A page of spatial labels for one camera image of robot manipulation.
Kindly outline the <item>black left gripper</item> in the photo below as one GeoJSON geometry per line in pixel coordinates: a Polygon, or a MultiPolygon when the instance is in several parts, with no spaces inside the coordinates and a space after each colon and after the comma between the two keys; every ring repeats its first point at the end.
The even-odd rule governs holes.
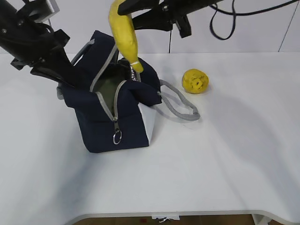
{"type": "Polygon", "coordinates": [[[38,23],[38,26],[43,28],[45,33],[38,36],[37,39],[10,39],[16,45],[11,65],[17,70],[21,70],[25,66],[33,67],[52,52],[53,70],[45,67],[33,67],[30,73],[74,88],[84,88],[86,74],[71,64],[64,50],[70,36],[62,29],[54,31],[47,24],[38,23]]]}

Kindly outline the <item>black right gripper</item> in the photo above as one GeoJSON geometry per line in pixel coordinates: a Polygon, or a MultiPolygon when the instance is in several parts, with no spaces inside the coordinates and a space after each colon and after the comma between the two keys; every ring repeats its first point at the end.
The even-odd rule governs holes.
{"type": "Polygon", "coordinates": [[[171,31],[176,24],[181,38],[192,35],[188,14],[218,3],[219,0],[125,0],[118,6],[118,15],[151,9],[133,18],[135,30],[171,31]]]}

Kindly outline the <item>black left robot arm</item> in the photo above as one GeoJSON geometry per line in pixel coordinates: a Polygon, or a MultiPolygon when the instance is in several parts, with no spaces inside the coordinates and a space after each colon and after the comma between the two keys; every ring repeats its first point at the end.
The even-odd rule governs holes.
{"type": "Polygon", "coordinates": [[[17,70],[28,66],[32,75],[81,88],[84,74],[71,64],[64,49],[70,37],[44,23],[58,11],[54,0],[25,0],[19,10],[2,0],[0,46],[14,57],[11,65],[17,70]]]}

